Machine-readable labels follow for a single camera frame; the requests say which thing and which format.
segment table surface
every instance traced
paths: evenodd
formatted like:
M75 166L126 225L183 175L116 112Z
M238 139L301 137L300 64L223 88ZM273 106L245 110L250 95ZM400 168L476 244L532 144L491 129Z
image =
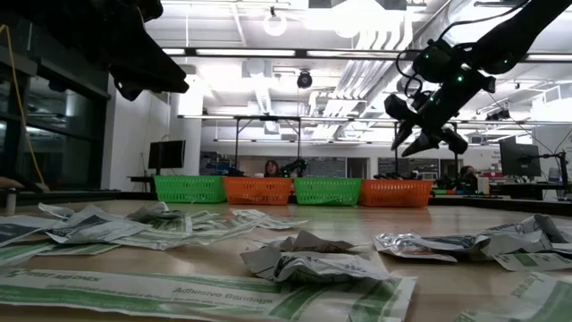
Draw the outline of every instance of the table surface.
M103 210L127 215L154 201L116 200L95 202ZM86 204L66 207L81 210ZM231 216L231 208L256 208L268 214L309 222L297 229L269 231L256 228L252 233L213 243L208 246L184 246L172 250L146 250L120 247L93 257L34 257L17 267L60 270L85 270L108 273L163 273L252 276L239 254L253 249L245 237L271 238L296 234L299 229L325 239L368 243L378 233L406 233L414 230L422 235L479 233L483 229L521 221L531 214L500 210L459 207L412 208L329 208L305 206L233 206L171 204L172 209L208 210ZM19 215L40 216L36 207L18 208ZM572 227L572 220L553 217L556 225ZM406 321L452 321L463 309L478 309L484 304L503 302L526 272L509 272L496 262L442 264L409 261L377 255L377 265L395 276L418 276ZM572 272L549 272L570 276ZM129 317L118 313L97 313L84 309L34 308L0 306L0 321L165 321L165 318Z

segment plastic basket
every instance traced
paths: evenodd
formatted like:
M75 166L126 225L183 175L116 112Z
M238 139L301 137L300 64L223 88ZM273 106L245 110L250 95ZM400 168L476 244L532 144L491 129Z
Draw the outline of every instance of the plastic basket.
M294 187L300 205L354 206L361 179L296 178Z
M359 203L369 207L426 207L432 185L423 180L364 180Z
M232 205L287 205L292 179L225 177L224 189Z
M219 203L226 200L219 175L156 175L157 199L164 202Z

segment security camera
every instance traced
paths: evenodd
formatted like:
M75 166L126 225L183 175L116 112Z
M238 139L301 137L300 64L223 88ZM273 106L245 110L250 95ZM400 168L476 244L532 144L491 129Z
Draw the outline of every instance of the security camera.
M310 76L309 71L302 71L298 76L298 88L299 89L308 89L312 86L312 76Z

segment ceiling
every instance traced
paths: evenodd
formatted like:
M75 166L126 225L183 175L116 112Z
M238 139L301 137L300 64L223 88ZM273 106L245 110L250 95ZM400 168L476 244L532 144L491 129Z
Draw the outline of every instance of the ceiling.
M506 8L475 8L475 0L453 0L453 3L468 3L467 8L460 13L457 20L475 19L501 13ZM359 34L352 38L344 38L335 30L311 30L307 28L308 21L312 21L318 9L308 9L308 0L290 0L288 3L272 0L257 1L268 4L248 4L251 1L225 2L217 1L164 1L164 14L161 18L147 23L147 32L161 47L264 47L264 48L357 48ZM425 0L424 7L408 7L407 21L411 22L410 32L413 35L421 33L422 26L446 3L446 0ZM280 36L271 36L265 31L265 17L269 14L270 5L275 5L276 12L285 16L287 28ZM572 51L572 33L569 30L572 13L563 13L551 24L535 41L531 51L535 52L570 52ZM271 21L271 26L279 22ZM351 25L352 21L341 19L336 21L339 25ZM433 25L439 27L439 20ZM455 42L467 42L480 38L488 29L498 21L475 25L460 26L450 32ZM386 28L393 35L392 26ZM402 29L402 38L405 39L406 29ZM388 48L386 43L381 49ZM257 82L249 75L243 75L243 64L247 58L175 58L178 64L191 64L197 67L197 75L201 79L204 91L204 108L209 114L224 111L225 114L236 113L244 109L248 102L257 101ZM271 66L270 78L266 79L266 87L270 100L274 102L299 102L308 104L311 93L316 91L332 91L341 84L341 78L346 71L347 60L297 60L297 59L266 59ZM300 70L309 70L314 79L310 89L298 89L296 80ZM361 75L355 77L357 83L366 77L366 67ZM380 73L375 82L383 80ZM492 95L494 99L502 101L513 97L511 111L526 113L531 106L529 98L541 94L540 90L553 88L557 81L572 81L572 64L520 64L504 75L497 75L497 92ZM383 112L383 98L395 88L385 88L375 92L375 96L367 102L369 106ZM477 94L463 109L463 118L475 117L477 110L491 106L494 100L487 93Z

